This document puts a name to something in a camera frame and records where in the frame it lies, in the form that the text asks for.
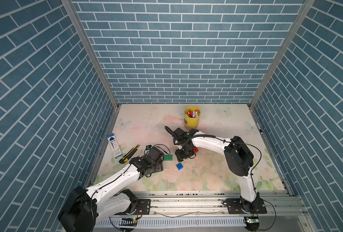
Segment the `green lego plate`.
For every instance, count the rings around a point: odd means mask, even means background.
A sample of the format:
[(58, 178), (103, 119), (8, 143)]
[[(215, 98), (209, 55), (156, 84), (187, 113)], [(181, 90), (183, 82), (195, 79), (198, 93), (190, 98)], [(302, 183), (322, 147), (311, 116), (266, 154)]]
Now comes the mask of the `green lego plate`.
[(164, 155), (164, 161), (172, 161), (173, 155)]

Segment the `blue lego brick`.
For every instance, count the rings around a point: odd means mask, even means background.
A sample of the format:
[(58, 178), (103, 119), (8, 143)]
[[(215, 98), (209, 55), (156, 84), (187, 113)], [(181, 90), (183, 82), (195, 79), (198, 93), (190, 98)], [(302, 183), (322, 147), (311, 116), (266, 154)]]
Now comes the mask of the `blue lego brick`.
[(176, 168), (177, 168), (178, 170), (181, 170), (181, 169), (183, 169), (183, 165), (182, 165), (182, 163), (178, 163), (178, 164), (176, 164)]

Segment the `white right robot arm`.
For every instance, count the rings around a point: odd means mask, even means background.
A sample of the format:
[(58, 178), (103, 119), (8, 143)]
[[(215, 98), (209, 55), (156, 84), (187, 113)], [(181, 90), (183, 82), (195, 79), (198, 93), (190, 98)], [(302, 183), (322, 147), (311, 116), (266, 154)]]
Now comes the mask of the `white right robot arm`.
[(175, 151), (178, 162), (182, 162), (196, 155), (199, 148), (208, 149), (223, 155), (229, 170), (237, 176), (241, 196), (241, 209), (237, 213), (265, 214), (267, 210), (264, 200), (257, 193), (252, 170), (254, 169), (254, 155), (244, 143), (241, 137), (234, 136), (231, 139), (219, 138), (205, 134), (197, 129), (184, 131), (181, 128), (171, 130), (165, 126), (165, 130), (173, 137), (173, 144), (178, 147)]

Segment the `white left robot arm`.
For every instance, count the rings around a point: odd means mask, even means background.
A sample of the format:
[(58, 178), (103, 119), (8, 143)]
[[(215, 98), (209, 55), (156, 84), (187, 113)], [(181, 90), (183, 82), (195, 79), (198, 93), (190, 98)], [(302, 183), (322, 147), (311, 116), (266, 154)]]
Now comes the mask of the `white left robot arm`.
[(119, 172), (88, 188), (78, 186), (68, 195), (58, 213), (67, 232), (91, 232), (97, 222), (118, 213), (135, 210), (138, 198), (126, 187), (143, 177), (163, 171), (165, 153), (152, 147), (141, 157), (131, 158)]

